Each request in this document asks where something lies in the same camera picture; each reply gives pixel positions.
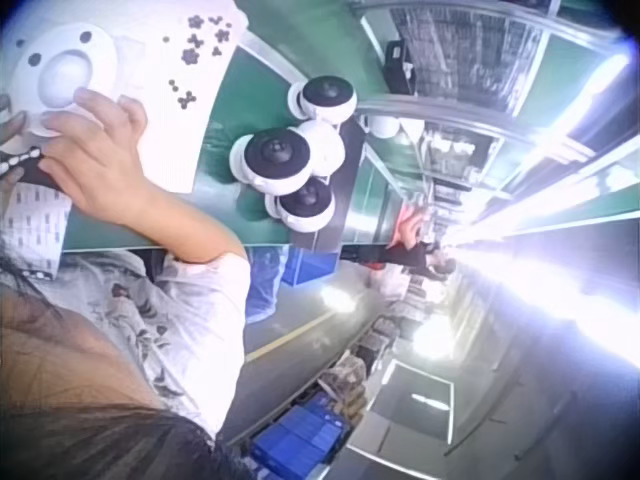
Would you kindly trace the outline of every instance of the floral shirt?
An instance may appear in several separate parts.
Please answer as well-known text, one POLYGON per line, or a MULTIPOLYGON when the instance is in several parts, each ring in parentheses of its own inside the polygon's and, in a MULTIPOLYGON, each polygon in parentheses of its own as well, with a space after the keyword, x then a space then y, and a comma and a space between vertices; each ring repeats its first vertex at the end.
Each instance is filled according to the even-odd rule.
POLYGON ((168 408, 215 436, 244 362, 249 281, 249 263, 227 254, 204 265, 168 256, 153 283, 121 251, 64 255, 56 280, 36 287, 95 324, 168 408))

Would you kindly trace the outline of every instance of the security camera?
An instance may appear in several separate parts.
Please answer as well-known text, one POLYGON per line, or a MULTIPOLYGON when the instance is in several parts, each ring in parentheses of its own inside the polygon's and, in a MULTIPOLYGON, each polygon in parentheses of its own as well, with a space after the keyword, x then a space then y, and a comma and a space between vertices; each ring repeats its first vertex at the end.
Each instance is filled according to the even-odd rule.
POLYGON ((301 233, 326 227, 336 211, 331 187, 317 177, 311 177, 302 188, 289 195, 265 195, 265 208, 273 218, 281 219, 291 230, 301 233))
POLYGON ((348 81, 326 75, 291 85, 289 110, 299 120, 322 120, 331 125, 346 121, 356 109, 356 91, 348 81))
POLYGON ((229 166, 238 181, 282 196, 300 189, 312 175, 332 175, 344 159, 340 134, 325 122, 309 120, 241 137, 231 148, 229 166))

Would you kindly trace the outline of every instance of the yellow floor line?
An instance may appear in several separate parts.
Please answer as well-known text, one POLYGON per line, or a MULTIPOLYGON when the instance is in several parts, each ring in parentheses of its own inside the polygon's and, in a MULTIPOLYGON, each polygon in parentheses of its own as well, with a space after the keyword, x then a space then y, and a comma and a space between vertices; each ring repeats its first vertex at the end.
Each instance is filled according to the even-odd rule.
MULTIPOLYGON (((360 293, 359 295, 356 295, 356 297, 355 297, 356 303, 360 301, 360 299, 364 296, 365 293, 366 293, 366 291, 360 293)), ((245 357, 245 359, 244 359, 245 364, 253 362, 254 360, 257 360, 258 358, 266 355, 267 353, 272 352, 276 348, 279 348, 282 345, 284 345, 286 343, 289 343, 290 341, 294 340, 295 338, 298 338, 303 333, 308 332, 312 328, 320 325, 325 320, 333 317, 337 313, 338 312, 333 311, 333 310, 325 312, 322 315, 320 315, 318 318, 316 318, 314 320, 311 320, 309 323, 301 326, 300 328, 296 328, 295 330, 287 333, 286 335, 283 335, 282 337, 278 338, 277 340, 274 340, 273 342, 268 343, 264 347, 260 347, 259 349, 254 350, 253 352, 249 353, 245 357)))

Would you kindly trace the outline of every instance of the white paper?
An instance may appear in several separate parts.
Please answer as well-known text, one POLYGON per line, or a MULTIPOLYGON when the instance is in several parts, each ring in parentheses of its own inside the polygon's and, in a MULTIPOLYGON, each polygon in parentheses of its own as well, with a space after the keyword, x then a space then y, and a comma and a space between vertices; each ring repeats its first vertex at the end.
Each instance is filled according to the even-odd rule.
POLYGON ((0 236, 18 268, 36 278, 58 272, 71 200, 50 188, 18 183, 0 221, 0 236))
MULTIPOLYGON (((127 94, 141 100, 146 108, 149 126, 139 145, 145 175, 166 190, 190 192, 211 109, 247 27, 246 16, 231 0, 25 2, 11 22, 3 25, 2 78, 12 78, 25 52, 32 53, 30 43, 41 33, 76 22, 96 25, 114 39, 118 78, 113 98, 127 94), (201 24, 193 21, 197 18, 201 24), (204 44, 196 48, 188 42, 192 35, 204 44), (214 48, 219 55, 213 54, 214 48), (198 54, 198 63, 187 65, 182 56, 191 49, 198 54), (178 92, 173 91, 170 80, 178 92), (185 98, 187 91, 197 101, 183 110, 178 98, 185 98)), ((61 51, 69 48, 61 45, 61 51)), ((34 139, 25 136, 9 150, 24 151, 33 144, 34 139)))

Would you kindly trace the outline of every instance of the person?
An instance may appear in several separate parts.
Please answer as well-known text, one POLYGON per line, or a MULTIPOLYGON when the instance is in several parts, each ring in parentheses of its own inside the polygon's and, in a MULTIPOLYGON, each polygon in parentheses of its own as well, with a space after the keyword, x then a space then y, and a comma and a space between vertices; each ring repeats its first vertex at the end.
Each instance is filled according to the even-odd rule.
MULTIPOLYGON (((39 168, 85 214, 169 254, 155 283, 127 251, 64 255, 47 282, 22 277, 0 243, 0 477, 253 478, 215 441, 244 362, 244 248, 144 177, 139 102, 86 89, 74 101, 99 123, 44 115, 60 135, 39 168)), ((2 206, 21 173, 2 178, 2 206)))
POLYGON ((420 241, 425 218, 424 211, 416 210, 399 223, 397 235, 388 245, 345 245, 340 258, 362 264, 403 265, 411 275, 444 282, 456 270, 456 261, 449 258, 440 242, 420 241))

